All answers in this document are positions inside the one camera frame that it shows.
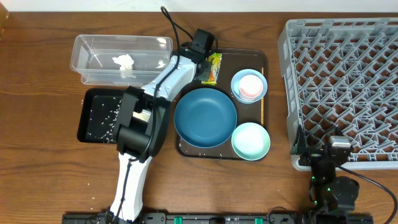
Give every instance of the light blue bowl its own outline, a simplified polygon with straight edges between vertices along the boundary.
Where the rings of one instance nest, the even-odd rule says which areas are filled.
[[[253,100],[253,101],[242,100],[242,99],[239,97],[239,82],[240,82],[241,79],[242,79],[243,77],[245,77],[246,75],[255,75],[255,76],[259,77],[259,78],[261,79],[261,81],[262,81],[262,85],[263,85],[262,92],[261,92],[261,94],[260,94],[255,100]],[[256,71],[256,70],[253,70],[253,69],[244,69],[244,70],[239,71],[239,72],[238,72],[237,74],[235,74],[234,77],[232,78],[232,81],[231,81],[231,89],[232,89],[233,95],[235,96],[235,98],[236,98],[239,102],[245,103],[245,104],[250,104],[250,103],[254,103],[254,102],[259,101],[261,98],[263,98],[263,97],[266,95],[267,90],[268,90],[268,83],[267,83],[266,78],[265,78],[260,72],[258,72],[258,71]]]
[[[238,156],[248,161],[256,161],[267,155],[271,139],[261,125],[244,123],[235,129],[231,143]]]

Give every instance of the blue bowl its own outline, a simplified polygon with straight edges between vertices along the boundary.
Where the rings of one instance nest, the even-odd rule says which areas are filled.
[[[200,88],[187,93],[174,111],[178,135],[195,147],[219,146],[231,137],[238,116],[235,105],[224,93]]]
[[[261,94],[260,94],[255,100],[253,100],[253,101],[242,100],[242,99],[239,97],[239,82],[240,82],[241,79],[242,79],[243,77],[245,77],[246,75],[255,75],[255,76],[259,77],[259,78],[261,79],[261,81],[262,81],[262,85],[263,85],[262,92],[261,92]],[[256,70],[253,70],[253,69],[244,69],[244,70],[239,71],[239,72],[238,72],[237,74],[235,74],[234,77],[232,78],[232,81],[231,81],[231,89],[232,89],[233,95],[235,96],[235,98],[236,98],[239,102],[245,103],[245,104],[250,104],[250,103],[254,103],[254,102],[259,101],[261,98],[263,98],[263,97],[266,95],[267,89],[268,89],[268,83],[267,83],[266,78],[265,78],[260,72],[258,72],[258,71],[256,71]]]

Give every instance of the pink lid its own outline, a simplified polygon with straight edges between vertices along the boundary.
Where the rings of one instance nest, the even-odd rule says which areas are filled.
[[[246,97],[257,97],[261,94],[262,89],[262,81],[255,75],[246,75],[239,82],[239,91]]]

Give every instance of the mint green bowl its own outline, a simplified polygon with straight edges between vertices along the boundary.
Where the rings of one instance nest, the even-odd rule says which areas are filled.
[[[244,123],[235,129],[231,143],[235,153],[242,159],[256,161],[266,156],[271,146],[271,139],[261,125]]]

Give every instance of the dark blue bowl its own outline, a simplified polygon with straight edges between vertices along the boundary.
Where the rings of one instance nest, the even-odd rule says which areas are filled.
[[[224,93],[200,88],[187,93],[174,111],[174,126],[181,138],[195,147],[219,146],[231,137],[238,116]]]

